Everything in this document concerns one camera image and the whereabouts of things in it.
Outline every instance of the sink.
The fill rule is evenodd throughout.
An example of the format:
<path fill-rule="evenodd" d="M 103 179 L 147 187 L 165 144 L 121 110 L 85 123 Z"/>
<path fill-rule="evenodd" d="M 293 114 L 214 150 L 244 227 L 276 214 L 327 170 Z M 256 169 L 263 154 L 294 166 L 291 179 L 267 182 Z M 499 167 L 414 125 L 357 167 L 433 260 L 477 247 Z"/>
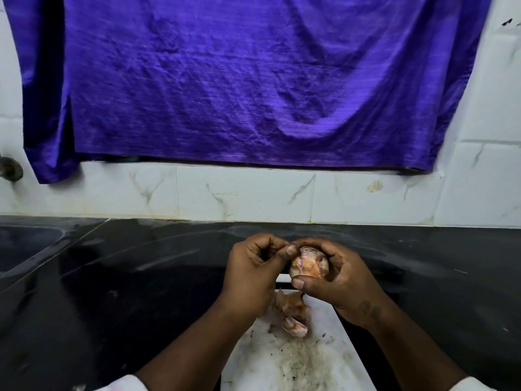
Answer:
<path fill-rule="evenodd" d="M 0 276 L 63 237 L 60 229 L 0 225 Z"/>

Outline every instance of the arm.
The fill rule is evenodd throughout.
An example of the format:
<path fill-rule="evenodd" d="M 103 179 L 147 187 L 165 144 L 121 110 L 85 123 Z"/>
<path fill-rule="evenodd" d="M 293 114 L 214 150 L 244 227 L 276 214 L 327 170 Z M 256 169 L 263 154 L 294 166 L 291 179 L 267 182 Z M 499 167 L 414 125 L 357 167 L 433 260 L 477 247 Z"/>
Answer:
<path fill-rule="evenodd" d="M 292 285 L 331 303 L 347 321 L 371 332 L 404 391 L 448 391 L 467 377 L 383 292 L 358 254 L 325 239 L 295 243 L 328 255 L 331 273 L 329 281 L 297 276 Z"/>
<path fill-rule="evenodd" d="M 300 254 L 287 244 L 260 234 L 233 246 L 214 305 L 136 374 L 149 391 L 213 389 L 239 338 L 266 313 L 284 265 Z M 276 253 L 264 262 L 264 252 Z"/>

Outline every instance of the white cutting board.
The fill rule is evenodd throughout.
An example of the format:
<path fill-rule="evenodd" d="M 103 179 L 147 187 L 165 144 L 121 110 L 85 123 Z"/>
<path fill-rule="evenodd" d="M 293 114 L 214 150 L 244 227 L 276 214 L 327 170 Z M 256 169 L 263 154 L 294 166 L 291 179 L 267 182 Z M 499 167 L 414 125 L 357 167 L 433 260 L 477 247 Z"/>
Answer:
<path fill-rule="evenodd" d="M 308 335 L 290 336 L 270 308 L 233 349 L 222 391 L 376 391 L 335 309 L 307 295 L 304 302 L 311 307 Z"/>

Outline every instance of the forearm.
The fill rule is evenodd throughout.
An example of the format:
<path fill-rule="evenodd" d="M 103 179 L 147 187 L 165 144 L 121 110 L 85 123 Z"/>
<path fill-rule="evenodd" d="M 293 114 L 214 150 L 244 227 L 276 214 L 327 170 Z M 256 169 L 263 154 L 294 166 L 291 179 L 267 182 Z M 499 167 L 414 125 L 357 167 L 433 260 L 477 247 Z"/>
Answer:
<path fill-rule="evenodd" d="M 211 390 L 250 325 L 250 320 L 239 319 L 218 300 L 137 376 L 149 391 Z"/>
<path fill-rule="evenodd" d="M 466 377 L 448 355 L 390 299 L 369 329 L 403 391 L 448 391 Z"/>

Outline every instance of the hand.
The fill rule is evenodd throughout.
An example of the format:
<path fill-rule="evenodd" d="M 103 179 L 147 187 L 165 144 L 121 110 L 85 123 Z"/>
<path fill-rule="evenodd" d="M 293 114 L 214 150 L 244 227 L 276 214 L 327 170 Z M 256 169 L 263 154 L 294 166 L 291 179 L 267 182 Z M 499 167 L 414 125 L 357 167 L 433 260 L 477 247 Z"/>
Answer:
<path fill-rule="evenodd" d="M 265 262 L 263 254 L 270 259 Z M 298 246 L 269 233 L 236 243 L 228 259 L 220 304 L 249 327 L 268 310 L 275 280 L 286 263 L 299 255 Z"/>
<path fill-rule="evenodd" d="M 296 276 L 291 284 L 309 296 L 331 303 L 352 324 L 371 329 L 392 304 L 360 256 L 339 244 L 308 237 L 294 242 L 321 250 L 329 259 L 328 280 Z"/>

